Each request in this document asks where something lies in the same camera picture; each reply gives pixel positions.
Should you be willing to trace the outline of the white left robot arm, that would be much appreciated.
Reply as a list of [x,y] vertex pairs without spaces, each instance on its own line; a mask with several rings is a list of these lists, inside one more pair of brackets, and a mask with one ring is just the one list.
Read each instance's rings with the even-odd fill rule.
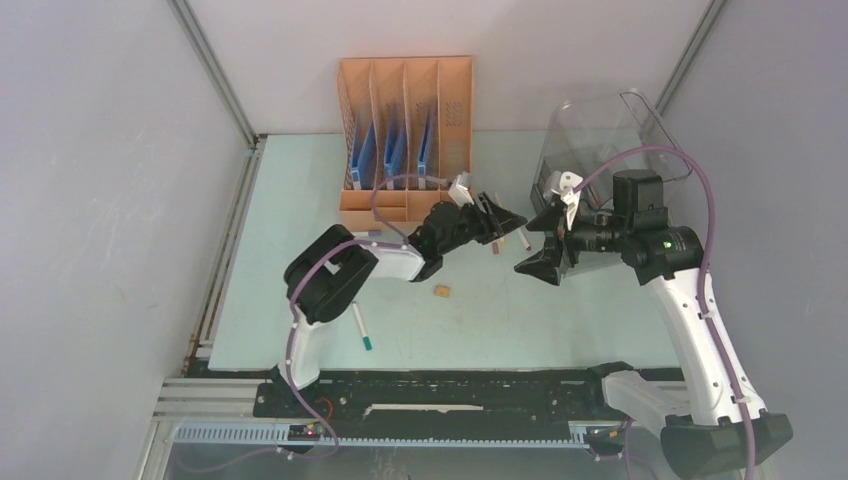
[[323,329],[345,313],[367,280],[422,282],[442,268],[448,253],[471,242],[492,243],[526,223],[524,216],[480,193],[461,206],[436,203],[405,243],[365,240],[341,224],[330,226],[284,272],[293,320],[278,365],[286,381],[278,404],[292,416],[312,411],[316,390],[311,384],[320,376]]

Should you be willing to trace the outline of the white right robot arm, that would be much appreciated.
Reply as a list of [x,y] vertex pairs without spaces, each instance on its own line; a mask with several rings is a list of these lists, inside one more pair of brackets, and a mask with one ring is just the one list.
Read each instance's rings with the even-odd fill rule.
[[687,389],[679,398],[626,363],[606,363],[590,369],[583,408],[596,418],[617,410],[641,424],[682,479],[753,472],[793,429],[787,416],[767,409],[745,375],[702,269],[700,239],[670,222],[662,179],[650,169],[616,173],[607,210],[586,203],[580,183],[568,171],[539,176],[531,191],[536,216],[527,227],[545,242],[516,271],[556,285],[584,253],[618,255],[659,304]]

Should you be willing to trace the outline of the green cap white marker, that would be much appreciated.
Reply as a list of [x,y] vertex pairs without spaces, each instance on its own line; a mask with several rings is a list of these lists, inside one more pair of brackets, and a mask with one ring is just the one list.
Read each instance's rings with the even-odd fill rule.
[[356,301],[354,301],[354,302],[351,303],[351,308],[352,308],[352,312],[353,312],[355,321],[357,323],[357,327],[359,329],[359,332],[360,332],[360,335],[361,335],[361,338],[362,338],[364,348],[365,348],[366,351],[372,351],[373,350],[373,344],[372,344],[372,341],[370,339],[370,335],[369,335],[369,332],[367,330],[367,326],[365,324],[364,317],[362,315],[362,311],[360,309],[360,306]]

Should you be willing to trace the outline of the blue folder bottom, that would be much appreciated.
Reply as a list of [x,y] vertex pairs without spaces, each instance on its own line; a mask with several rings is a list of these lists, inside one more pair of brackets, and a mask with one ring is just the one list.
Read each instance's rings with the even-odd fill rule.
[[432,143],[435,137],[436,126],[436,105],[431,102],[425,116],[424,128],[419,142],[419,151],[416,159],[417,187],[419,190],[426,190],[428,180],[426,176],[429,174],[429,162],[432,150]]

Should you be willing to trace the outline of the blue folder top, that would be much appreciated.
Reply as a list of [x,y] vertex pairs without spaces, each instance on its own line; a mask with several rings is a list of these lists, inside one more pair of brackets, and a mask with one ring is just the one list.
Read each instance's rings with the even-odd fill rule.
[[370,190],[376,175],[376,132],[372,120],[359,118],[355,124],[355,136],[349,158],[349,170],[353,190]]

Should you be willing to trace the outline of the dark red cap marker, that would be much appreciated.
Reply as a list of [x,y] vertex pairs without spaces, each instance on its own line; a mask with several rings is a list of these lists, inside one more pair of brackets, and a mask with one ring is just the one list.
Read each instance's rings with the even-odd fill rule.
[[525,229],[524,229],[523,227],[520,227],[520,228],[518,229],[517,233],[518,233],[518,235],[519,235],[519,239],[520,239],[520,241],[521,241],[521,243],[522,243],[522,245],[523,245],[523,248],[524,248],[526,251],[531,251],[531,250],[532,250],[532,245],[531,245],[531,243],[530,243],[530,241],[529,241],[529,238],[528,238],[528,236],[527,236],[527,234],[526,234]]

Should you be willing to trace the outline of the blue folder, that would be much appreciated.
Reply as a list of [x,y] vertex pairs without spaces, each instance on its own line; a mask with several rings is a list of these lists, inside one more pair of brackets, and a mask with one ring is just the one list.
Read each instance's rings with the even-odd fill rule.
[[398,103],[389,106],[389,122],[384,148],[383,170],[384,177],[395,177],[401,174],[406,160],[407,131],[404,110]]
[[424,128],[419,142],[419,151],[416,159],[417,187],[419,190],[426,190],[428,180],[426,176],[429,174],[429,162],[432,150],[432,143],[435,137],[436,126],[436,105],[431,102],[425,116]]
[[376,132],[372,120],[359,118],[355,124],[355,136],[349,158],[349,170],[353,190],[370,190],[376,175]]

